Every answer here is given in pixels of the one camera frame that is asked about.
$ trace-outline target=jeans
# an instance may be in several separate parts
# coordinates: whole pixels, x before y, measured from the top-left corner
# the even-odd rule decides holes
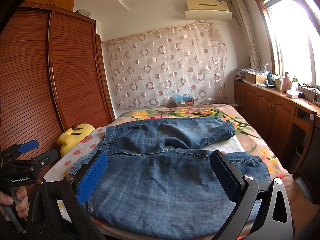
[[[105,138],[71,172],[105,150],[109,164],[84,206],[115,228],[161,239],[195,239],[220,229],[233,210],[210,167],[209,144],[234,136],[214,118],[143,120],[106,127]],[[225,154],[243,174],[270,181],[267,166],[245,152]],[[256,203],[249,222],[257,215]]]

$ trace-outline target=beige curtain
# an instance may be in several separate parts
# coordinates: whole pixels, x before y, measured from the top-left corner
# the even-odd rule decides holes
[[[243,0],[231,0],[231,2],[236,10],[238,20],[248,43],[251,68],[260,69],[260,60],[256,51],[254,32],[247,8],[245,7]]]
[[[137,33],[105,44],[120,107],[167,106],[175,94],[208,103],[225,100],[227,48],[212,23]]]

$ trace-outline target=hand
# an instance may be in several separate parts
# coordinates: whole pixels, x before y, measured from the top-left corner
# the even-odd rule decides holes
[[[26,187],[20,187],[16,192],[16,196],[18,200],[21,200],[21,202],[16,205],[16,211],[18,212],[19,217],[26,219],[29,210]],[[0,204],[11,206],[13,204],[13,198],[0,191]],[[10,221],[9,216],[5,213],[3,207],[0,207],[0,211],[4,215],[5,220]]]

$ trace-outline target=yellow plush toy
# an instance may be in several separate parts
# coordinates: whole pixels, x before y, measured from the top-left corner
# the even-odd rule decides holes
[[[61,157],[66,155],[74,146],[86,138],[95,128],[91,124],[74,125],[59,136],[57,143],[61,144]]]

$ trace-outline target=silver screw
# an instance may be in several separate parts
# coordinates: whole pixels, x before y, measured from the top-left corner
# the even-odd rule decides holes
[[[72,174],[68,174],[67,176],[65,176],[64,178],[67,180],[67,181],[70,181],[70,180],[73,180],[73,175]]]
[[[282,184],[282,179],[280,179],[280,178],[275,178],[275,182],[276,182],[276,184]]]
[[[244,176],[244,178],[245,178],[246,180],[253,180],[253,177],[252,177],[250,174],[246,174],[246,175]]]
[[[40,184],[42,184],[42,183],[43,183],[43,179],[38,179],[38,180],[37,180],[37,184],[38,184],[38,185],[40,185]]]

